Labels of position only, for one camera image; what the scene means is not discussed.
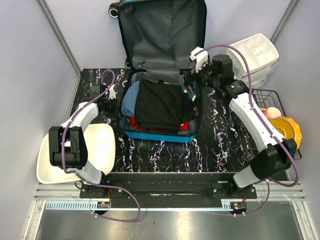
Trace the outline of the blue garment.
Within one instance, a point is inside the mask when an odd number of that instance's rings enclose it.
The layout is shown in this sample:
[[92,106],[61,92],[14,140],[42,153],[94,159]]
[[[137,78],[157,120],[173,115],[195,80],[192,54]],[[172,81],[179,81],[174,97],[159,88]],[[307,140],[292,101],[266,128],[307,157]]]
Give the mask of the blue garment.
[[133,83],[127,90],[124,95],[121,113],[126,117],[134,117],[135,116],[135,107],[137,96],[140,89],[140,81]]

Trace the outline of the black garment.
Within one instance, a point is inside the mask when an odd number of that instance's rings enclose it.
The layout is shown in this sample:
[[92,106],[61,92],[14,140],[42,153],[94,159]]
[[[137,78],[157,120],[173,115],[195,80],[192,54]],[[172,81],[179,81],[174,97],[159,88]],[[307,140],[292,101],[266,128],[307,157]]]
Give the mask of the black garment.
[[179,125],[194,118],[194,102],[180,85],[140,81],[134,118],[138,124]]

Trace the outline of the blue fish print suitcase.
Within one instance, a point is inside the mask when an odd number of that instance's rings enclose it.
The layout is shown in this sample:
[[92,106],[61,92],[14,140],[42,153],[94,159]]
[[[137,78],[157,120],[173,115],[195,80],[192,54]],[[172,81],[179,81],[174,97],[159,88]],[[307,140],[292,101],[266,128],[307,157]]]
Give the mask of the blue fish print suitcase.
[[184,85],[183,74],[193,67],[189,56],[205,43],[205,1],[120,0],[108,13],[118,20],[131,69],[126,92],[141,80]]

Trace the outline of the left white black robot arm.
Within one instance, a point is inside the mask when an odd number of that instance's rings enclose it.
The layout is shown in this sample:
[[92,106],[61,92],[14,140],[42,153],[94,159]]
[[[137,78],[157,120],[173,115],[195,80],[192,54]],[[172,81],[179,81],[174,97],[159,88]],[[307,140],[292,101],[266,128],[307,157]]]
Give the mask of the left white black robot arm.
[[106,176],[116,156],[113,128],[106,123],[92,123],[103,112],[116,114],[118,101],[112,85],[96,84],[67,121],[49,129],[45,141],[45,156],[51,167],[73,176],[82,183],[83,192],[97,198],[112,196],[113,187]]

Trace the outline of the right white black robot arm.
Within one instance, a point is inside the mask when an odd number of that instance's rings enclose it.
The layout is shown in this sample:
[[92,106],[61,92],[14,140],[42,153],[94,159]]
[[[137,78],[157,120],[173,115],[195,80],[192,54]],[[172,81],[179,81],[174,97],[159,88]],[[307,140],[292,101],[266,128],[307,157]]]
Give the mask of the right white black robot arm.
[[195,49],[189,59],[195,66],[183,75],[185,85],[197,82],[199,86],[215,89],[247,128],[258,150],[249,166],[227,182],[224,189],[228,195],[239,198],[251,185],[295,167],[295,140],[286,139],[272,126],[256,104],[252,90],[242,80],[235,79],[232,59],[225,54],[210,57],[201,48]]

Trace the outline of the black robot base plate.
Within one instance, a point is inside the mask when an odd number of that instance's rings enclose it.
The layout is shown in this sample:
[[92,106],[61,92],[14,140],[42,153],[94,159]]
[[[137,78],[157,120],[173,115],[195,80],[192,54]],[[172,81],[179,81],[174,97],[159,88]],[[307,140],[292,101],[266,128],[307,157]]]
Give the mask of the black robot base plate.
[[102,184],[105,187],[77,182],[76,188],[82,199],[111,198],[112,202],[129,202],[133,197],[138,201],[199,198],[260,199],[269,195],[271,199],[281,195],[284,188],[274,182],[253,183],[237,188],[231,182],[234,173],[229,172],[180,172],[180,173],[116,173],[107,175]]

